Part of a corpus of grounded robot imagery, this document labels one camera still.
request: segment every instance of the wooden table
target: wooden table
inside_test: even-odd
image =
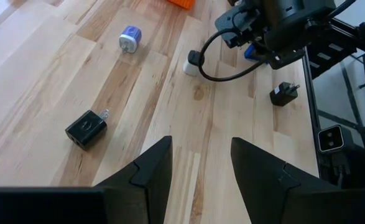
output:
[[[301,61],[228,83],[182,72],[228,9],[226,0],[191,11],[165,0],[0,0],[0,186],[94,185],[172,135],[165,223],[247,223],[233,136],[318,175]],[[134,54],[119,47],[127,25],[143,33]],[[247,68],[244,50],[215,41],[205,70]],[[274,107],[269,92],[283,81],[301,84],[299,97]],[[64,130],[88,109],[110,117],[84,152]]]

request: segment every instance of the wooden surface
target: wooden surface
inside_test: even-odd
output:
[[[165,223],[247,223],[233,136],[317,175],[301,62],[219,84],[182,72],[228,8],[227,0],[196,1],[191,11],[166,0],[0,0],[0,185],[94,185],[172,135]],[[134,54],[119,48],[127,25],[143,33]],[[244,50],[215,41],[205,70],[247,68]],[[301,84],[299,97],[273,107],[269,92],[282,81]],[[105,137],[83,152],[64,130],[88,109],[110,117]]]

